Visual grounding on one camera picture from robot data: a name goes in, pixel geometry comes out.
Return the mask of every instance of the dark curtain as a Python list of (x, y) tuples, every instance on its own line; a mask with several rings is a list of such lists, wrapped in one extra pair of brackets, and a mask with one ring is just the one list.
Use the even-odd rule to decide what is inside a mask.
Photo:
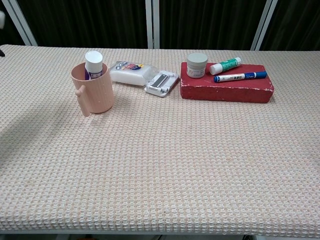
[(148, 48), (144, 0), (18, 0), (39, 46)]
[(319, 51), (320, 0), (278, 0), (260, 50)]
[(163, 49), (250, 50), (266, 0), (159, 0)]
[(0, 29), (0, 45), (3, 44), (14, 44), (14, 45), (25, 45), (24, 41), (20, 37), (15, 24), (11, 20), (4, 4), (0, 1), (0, 11), (5, 14), (4, 28)]

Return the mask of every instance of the blue marker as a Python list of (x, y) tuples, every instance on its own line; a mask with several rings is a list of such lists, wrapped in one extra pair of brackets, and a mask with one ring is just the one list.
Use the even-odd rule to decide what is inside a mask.
[(258, 72), (247, 72), (247, 73), (239, 73), (239, 74), (231, 74), (231, 75), (214, 76), (213, 81), (215, 83), (220, 83), (220, 82), (243, 80), (243, 79), (264, 79), (266, 77), (267, 77), (266, 71), (258, 71)]

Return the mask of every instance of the purple label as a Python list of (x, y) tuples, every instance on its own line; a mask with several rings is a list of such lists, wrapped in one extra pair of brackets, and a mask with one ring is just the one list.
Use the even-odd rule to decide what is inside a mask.
[(96, 79), (101, 75), (102, 75), (102, 70), (101, 72), (98, 72), (98, 73), (91, 73), (91, 72), (88, 72), (86, 68), (84, 68), (84, 80)]

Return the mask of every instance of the cup handle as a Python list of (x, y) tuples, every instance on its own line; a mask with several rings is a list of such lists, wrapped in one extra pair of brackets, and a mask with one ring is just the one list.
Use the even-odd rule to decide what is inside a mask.
[(82, 85), (78, 90), (75, 90), (74, 93), (77, 96), (77, 100), (78, 100), (78, 103), (79, 103), (79, 106), (81, 108), (83, 116), (89, 117), (90, 116), (90, 112), (88, 110), (86, 101), (84, 99), (85, 90), (86, 90), (86, 86)]

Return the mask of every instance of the table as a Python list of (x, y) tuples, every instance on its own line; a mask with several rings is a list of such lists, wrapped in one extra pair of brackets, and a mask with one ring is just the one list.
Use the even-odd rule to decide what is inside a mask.
[[(70, 71), (89, 49), (1, 49), (0, 233), (320, 237), (320, 52), (200, 50), (264, 65), (267, 104), (114, 83), (85, 118)], [(97, 50), (175, 73), (194, 52)]]

